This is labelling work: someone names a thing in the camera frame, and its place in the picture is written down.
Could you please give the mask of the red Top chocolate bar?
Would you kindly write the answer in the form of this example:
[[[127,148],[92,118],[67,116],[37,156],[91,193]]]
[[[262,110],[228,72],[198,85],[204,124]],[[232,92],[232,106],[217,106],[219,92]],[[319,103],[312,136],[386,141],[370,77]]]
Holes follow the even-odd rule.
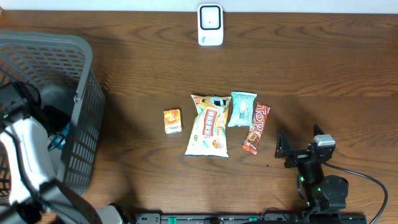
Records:
[[[256,102],[256,108],[252,118],[252,127],[241,146],[242,150],[256,155],[258,153],[259,143],[263,134],[271,107],[267,104]]]

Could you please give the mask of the large yellow snack bag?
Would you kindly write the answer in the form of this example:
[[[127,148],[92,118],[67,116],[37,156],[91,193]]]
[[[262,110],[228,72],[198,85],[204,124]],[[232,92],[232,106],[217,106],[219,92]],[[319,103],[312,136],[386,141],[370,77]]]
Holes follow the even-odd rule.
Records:
[[[185,151],[186,157],[219,157],[227,159],[226,122],[230,96],[192,95],[197,116]]]

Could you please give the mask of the small orange snack box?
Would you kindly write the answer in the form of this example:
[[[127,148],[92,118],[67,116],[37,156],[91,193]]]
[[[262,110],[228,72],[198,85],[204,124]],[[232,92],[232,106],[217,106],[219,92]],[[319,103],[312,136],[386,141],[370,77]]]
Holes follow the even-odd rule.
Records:
[[[181,113],[179,109],[164,111],[164,126],[166,134],[182,132]]]

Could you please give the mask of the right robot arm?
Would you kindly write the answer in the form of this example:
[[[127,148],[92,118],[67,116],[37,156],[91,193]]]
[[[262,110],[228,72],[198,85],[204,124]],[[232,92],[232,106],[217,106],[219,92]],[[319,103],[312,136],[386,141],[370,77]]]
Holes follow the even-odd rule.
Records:
[[[284,159],[286,168],[298,169],[299,194],[318,212],[346,208],[348,181],[337,175],[326,176],[322,169],[322,165],[332,158],[335,148],[335,140],[318,125],[313,126],[313,141],[306,149],[294,149],[282,130],[277,135],[275,158]]]

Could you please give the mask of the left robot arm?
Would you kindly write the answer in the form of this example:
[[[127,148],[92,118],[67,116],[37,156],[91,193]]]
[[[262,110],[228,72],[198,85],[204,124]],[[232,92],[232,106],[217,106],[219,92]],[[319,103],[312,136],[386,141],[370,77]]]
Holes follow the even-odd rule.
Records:
[[[134,223],[112,203],[95,209],[57,179],[49,154],[51,138],[69,122],[70,115],[42,103],[35,87],[10,82],[1,87],[1,142],[11,171],[11,207],[1,214],[7,223],[37,223],[48,212],[55,223]]]

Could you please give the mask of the white barcode scanner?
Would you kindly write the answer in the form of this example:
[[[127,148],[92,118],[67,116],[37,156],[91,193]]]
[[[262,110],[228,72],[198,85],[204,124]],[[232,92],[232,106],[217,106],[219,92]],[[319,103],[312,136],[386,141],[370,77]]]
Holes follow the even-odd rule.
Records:
[[[224,38],[223,8],[219,4],[201,4],[197,10],[198,44],[219,46]]]

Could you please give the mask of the grey plastic shopping basket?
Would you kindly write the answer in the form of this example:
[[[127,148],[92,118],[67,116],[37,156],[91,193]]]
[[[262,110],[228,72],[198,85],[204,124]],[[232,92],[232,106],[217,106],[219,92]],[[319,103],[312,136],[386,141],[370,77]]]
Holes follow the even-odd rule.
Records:
[[[79,195],[89,187],[106,104],[92,61],[79,36],[1,31],[1,84],[20,81],[42,106],[70,118],[50,154],[58,179]]]

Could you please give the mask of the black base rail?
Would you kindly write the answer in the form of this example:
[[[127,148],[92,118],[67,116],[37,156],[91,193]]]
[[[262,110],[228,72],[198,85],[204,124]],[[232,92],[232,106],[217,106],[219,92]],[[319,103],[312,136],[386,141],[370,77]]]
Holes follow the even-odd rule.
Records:
[[[366,224],[364,215],[337,215],[319,214],[309,218],[282,214],[266,213],[264,215],[245,214],[159,214],[159,213],[137,213],[134,215],[137,224],[261,224],[261,223],[280,223],[280,224]]]

